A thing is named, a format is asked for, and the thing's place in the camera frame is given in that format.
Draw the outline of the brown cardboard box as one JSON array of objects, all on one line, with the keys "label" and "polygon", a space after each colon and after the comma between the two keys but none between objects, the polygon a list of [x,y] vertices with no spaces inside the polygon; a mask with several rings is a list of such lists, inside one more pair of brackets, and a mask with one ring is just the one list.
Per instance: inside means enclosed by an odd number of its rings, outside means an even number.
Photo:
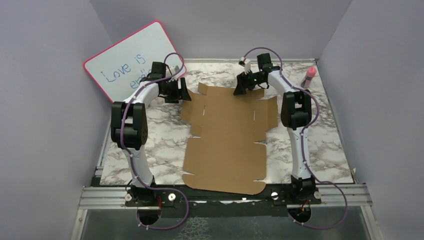
[{"label": "brown cardboard box", "polygon": [[265,189],[267,131],[276,128],[278,99],[257,89],[234,95],[228,87],[198,85],[181,118],[190,124],[183,182],[190,188],[244,195]]}]

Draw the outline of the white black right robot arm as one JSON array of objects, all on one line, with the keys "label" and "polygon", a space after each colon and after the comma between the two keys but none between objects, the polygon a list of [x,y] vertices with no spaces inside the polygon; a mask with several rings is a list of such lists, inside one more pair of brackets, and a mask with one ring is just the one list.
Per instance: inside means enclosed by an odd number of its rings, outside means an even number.
[{"label": "white black right robot arm", "polygon": [[280,119],[289,134],[292,154],[290,184],[284,188],[282,195],[300,204],[316,190],[316,179],[310,171],[308,147],[308,127],[312,122],[311,94],[288,80],[282,68],[272,63],[268,53],[257,56],[257,72],[252,72],[251,62],[245,56],[240,58],[238,64],[244,70],[236,76],[233,95],[246,95],[256,86],[266,84],[282,97]]}]

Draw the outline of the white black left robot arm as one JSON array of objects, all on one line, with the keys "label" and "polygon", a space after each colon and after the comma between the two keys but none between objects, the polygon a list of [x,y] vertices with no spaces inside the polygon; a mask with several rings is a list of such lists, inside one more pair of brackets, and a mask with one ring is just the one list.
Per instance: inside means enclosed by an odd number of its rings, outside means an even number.
[{"label": "white black left robot arm", "polygon": [[147,206],[157,200],[155,178],[145,152],[149,134],[147,107],[157,98],[168,104],[191,101],[185,78],[176,78],[176,74],[166,63],[154,61],[151,72],[141,78],[134,93],[111,106],[110,137],[128,161],[132,175],[129,194]]}]

